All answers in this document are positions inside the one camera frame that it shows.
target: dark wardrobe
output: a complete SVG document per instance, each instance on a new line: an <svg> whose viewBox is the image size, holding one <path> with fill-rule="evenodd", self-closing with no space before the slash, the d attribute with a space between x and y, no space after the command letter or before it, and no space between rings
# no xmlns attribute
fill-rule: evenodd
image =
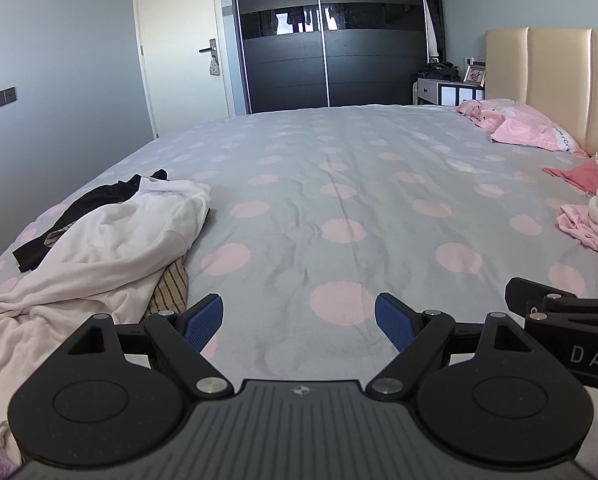
<svg viewBox="0 0 598 480"><path fill-rule="evenodd" d="M235 0L235 8L252 113L412 104L428 62L423 0Z"/></svg>

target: black bag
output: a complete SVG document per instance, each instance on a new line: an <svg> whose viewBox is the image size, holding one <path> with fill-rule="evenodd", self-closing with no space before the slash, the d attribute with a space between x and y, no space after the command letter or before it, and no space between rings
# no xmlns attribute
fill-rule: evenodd
<svg viewBox="0 0 598 480"><path fill-rule="evenodd" d="M442 81L461 81L459 69L450 62L428 63L426 68L419 72L423 79L441 79Z"/></svg>

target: blue gripper pad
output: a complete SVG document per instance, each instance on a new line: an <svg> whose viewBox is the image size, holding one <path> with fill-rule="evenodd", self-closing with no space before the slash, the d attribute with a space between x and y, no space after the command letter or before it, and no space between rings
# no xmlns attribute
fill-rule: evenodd
<svg viewBox="0 0 598 480"><path fill-rule="evenodd" d="M390 342L402 352L414 341L418 323L397 307L394 301L398 300L393 300L389 294L378 295L374 302L374 317Z"/></svg>
<svg viewBox="0 0 598 480"><path fill-rule="evenodd" d="M223 300L216 294L210 296L188 310L188 312L194 310L197 312L191 313L183 329L183 337L198 352L204 349L223 322Z"/></svg>

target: door handle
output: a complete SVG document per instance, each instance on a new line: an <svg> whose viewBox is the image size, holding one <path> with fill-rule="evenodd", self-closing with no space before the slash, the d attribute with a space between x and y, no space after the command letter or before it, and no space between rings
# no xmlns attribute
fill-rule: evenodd
<svg viewBox="0 0 598 480"><path fill-rule="evenodd" d="M219 53L217 51L217 40L212 38L210 40L210 46L199 50L199 54L204 52L210 52L212 59L210 60L210 75L220 75L219 72Z"/></svg>

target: bed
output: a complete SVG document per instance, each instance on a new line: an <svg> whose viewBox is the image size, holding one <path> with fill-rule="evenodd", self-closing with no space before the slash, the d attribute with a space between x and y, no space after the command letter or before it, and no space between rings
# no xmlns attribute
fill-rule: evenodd
<svg viewBox="0 0 598 480"><path fill-rule="evenodd" d="M494 30L487 44L489 96L526 101L598 149L597 32ZM244 378L365 384L396 354L374 321L380 292L462 322L504 310L513 276L598 297L598 254L555 227L561 205L588 198L541 171L582 162L491 144L434 106L209 121L154 140L39 216L0 257L0 292L21 277L12 250L73 200L163 168L212 186L212 213L186 257L188 305L211 292L224 300L204 355L236 388ZM596 419L580 462L598 474Z"/></svg>

